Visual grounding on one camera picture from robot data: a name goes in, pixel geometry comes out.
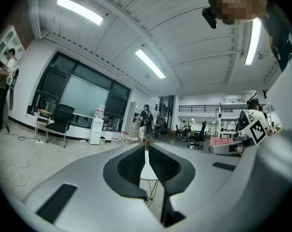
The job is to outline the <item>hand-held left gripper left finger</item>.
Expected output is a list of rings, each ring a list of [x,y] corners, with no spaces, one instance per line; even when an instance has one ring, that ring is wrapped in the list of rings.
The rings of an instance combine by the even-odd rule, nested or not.
[[[35,187],[24,204],[55,226],[143,226],[147,194],[139,187],[142,145],[83,157]]]

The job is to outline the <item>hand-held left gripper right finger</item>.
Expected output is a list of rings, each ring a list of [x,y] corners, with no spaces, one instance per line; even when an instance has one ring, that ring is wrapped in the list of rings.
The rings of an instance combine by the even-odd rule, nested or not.
[[[221,189],[239,158],[151,144],[149,164],[163,186],[160,222],[170,227],[192,215]]]

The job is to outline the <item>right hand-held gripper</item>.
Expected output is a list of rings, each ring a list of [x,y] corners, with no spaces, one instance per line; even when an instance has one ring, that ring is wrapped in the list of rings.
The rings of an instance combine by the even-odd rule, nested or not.
[[[241,155],[245,148],[259,145],[267,137],[267,131],[261,121],[250,113],[243,110],[240,113],[237,129],[231,138],[221,139],[212,137],[210,140],[209,153],[216,155]]]

